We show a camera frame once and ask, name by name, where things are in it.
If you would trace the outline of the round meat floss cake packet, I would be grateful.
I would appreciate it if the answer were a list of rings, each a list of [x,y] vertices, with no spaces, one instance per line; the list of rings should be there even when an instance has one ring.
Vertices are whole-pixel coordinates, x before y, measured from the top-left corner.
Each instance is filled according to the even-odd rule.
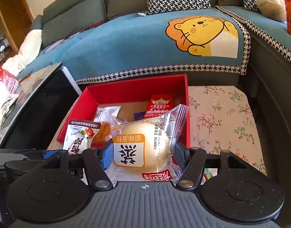
[[[102,123],[99,132],[94,136],[91,147],[101,148],[111,139],[110,123]]]

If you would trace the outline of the white red snack packet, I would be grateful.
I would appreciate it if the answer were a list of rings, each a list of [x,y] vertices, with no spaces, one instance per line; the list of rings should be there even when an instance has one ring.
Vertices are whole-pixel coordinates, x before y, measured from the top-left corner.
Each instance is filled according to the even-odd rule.
[[[67,126],[63,149],[69,154],[81,154],[91,147],[94,136],[99,132],[101,123],[88,120],[70,120]]]

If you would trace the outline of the steamed egg cake packet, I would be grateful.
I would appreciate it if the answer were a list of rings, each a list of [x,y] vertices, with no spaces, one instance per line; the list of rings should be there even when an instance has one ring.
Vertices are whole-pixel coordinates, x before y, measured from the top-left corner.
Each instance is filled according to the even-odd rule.
[[[124,122],[111,116],[112,163],[106,174],[121,181],[177,181],[182,175],[173,162],[189,107],[179,104],[154,118]]]

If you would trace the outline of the silver snack bar wrapper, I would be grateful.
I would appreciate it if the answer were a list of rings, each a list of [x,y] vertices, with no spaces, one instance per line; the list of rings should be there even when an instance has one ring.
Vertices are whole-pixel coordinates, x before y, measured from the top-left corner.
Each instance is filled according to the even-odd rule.
[[[93,121],[99,123],[107,123],[110,121],[110,116],[117,117],[120,109],[120,106],[98,107]]]

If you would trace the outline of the blue wafer biscuit packet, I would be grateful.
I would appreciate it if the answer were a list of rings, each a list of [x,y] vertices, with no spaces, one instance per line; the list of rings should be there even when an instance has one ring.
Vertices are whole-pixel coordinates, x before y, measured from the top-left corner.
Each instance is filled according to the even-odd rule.
[[[145,111],[142,111],[142,112],[136,112],[134,113],[134,121],[138,121],[138,120],[142,120],[144,119],[144,116],[145,116]]]

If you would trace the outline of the red spicy strip packet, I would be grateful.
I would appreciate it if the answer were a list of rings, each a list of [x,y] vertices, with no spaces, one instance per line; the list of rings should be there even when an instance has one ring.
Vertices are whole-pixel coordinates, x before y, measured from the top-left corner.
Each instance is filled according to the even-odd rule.
[[[168,94],[152,95],[148,102],[144,119],[158,117],[169,112],[174,108],[173,98],[173,95]]]

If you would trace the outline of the floral seat cushion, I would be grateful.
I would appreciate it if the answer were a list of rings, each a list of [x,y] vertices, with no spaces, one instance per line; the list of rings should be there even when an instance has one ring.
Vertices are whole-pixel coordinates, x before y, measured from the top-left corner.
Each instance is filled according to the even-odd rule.
[[[234,86],[188,86],[188,95],[190,118],[180,141],[210,154],[228,150],[266,174],[258,131],[246,95]],[[63,144],[56,140],[60,127],[49,150],[63,149]]]

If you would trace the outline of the red cardboard box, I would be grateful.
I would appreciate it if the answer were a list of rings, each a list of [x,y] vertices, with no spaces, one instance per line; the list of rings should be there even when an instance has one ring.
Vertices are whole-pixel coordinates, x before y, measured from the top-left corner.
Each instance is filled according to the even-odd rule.
[[[134,113],[145,111],[153,95],[172,95],[174,105],[189,105],[187,76],[166,75],[88,86],[68,112],[56,140],[63,144],[68,122],[93,120],[98,107],[119,105],[119,118],[134,121]]]

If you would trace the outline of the red white bag on table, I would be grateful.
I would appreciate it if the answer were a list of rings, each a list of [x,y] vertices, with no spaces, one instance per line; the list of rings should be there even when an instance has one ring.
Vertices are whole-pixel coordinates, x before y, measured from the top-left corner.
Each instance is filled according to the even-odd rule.
[[[17,100],[19,94],[15,92],[18,84],[16,77],[0,66],[0,101],[7,99]]]

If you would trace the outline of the white cloth on sofa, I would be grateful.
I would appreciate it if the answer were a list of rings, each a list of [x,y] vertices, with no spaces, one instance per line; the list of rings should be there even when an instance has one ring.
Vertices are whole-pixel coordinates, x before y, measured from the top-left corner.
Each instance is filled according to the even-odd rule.
[[[42,45],[41,36],[41,29],[31,30],[21,44],[18,54],[8,58],[2,65],[2,68],[17,76],[38,56]]]

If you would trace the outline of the teal lion sofa cover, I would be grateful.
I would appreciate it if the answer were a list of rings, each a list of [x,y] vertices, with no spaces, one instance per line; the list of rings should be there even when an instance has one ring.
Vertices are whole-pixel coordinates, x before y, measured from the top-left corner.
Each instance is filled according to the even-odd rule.
[[[175,25],[193,15],[215,15],[231,22],[237,38],[222,31],[212,43],[211,56],[193,55],[191,43]],[[34,73],[61,63],[79,84],[103,83],[129,77],[172,72],[245,74],[254,32],[291,64],[291,35],[286,25],[242,7],[216,6],[140,16],[119,17],[44,47],[19,74]]]

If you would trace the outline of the wooden cabinet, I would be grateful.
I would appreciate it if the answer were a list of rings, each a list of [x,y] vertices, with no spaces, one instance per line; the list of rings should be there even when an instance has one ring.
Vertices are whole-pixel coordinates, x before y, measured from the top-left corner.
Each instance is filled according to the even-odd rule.
[[[11,56],[18,54],[33,21],[26,0],[0,0],[0,24],[10,44]]]

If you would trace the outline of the grey green sofa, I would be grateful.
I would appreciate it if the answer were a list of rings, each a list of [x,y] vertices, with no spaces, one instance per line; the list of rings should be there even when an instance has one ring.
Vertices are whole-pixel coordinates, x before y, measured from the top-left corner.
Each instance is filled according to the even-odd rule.
[[[42,30],[40,53],[54,61],[112,48],[130,57],[188,58],[164,33],[166,17],[142,18],[146,9],[146,0],[56,0],[32,29]]]

